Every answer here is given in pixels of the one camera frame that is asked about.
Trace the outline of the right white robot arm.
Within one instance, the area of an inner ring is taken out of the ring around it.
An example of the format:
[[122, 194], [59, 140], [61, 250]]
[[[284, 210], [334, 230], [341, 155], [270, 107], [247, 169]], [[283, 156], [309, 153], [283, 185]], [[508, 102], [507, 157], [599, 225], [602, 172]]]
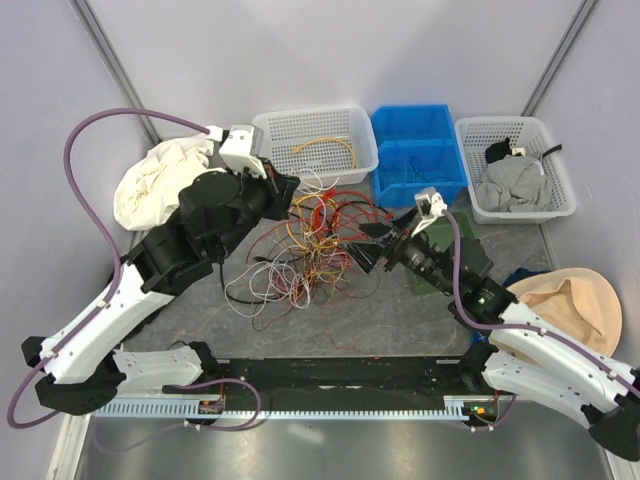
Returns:
[[535, 313], [489, 275], [491, 260], [479, 241], [461, 235], [442, 251], [426, 233], [432, 219], [410, 210], [385, 223], [364, 223], [363, 241], [344, 249], [366, 273], [402, 265], [453, 298], [456, 319], [485, 335], [458, 368], [467, 392], [487, 387], [533, 400], [584, 427], [612, 454], [639, 459], [639, 371], [573, 339]]

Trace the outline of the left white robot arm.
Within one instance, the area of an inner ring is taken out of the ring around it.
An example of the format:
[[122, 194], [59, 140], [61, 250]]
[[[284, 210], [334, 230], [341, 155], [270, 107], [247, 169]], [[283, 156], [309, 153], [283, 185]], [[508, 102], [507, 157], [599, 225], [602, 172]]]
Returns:
[[140, 324], [209, 276], [264, 219], [288, 216], [299, 186], [260, 153], [252, 124], [210, 126], [223, 166], [198, 175], [178, 195], [178, 207], [126, 255], [112, 257], [113, 277], [78, 316], [50, 337], [21, 346], [33, 387], [49, 416], [85, 415], [119, 396], [216, 388], [218, 364], [208, 346], [134, 353], [119, 344]]

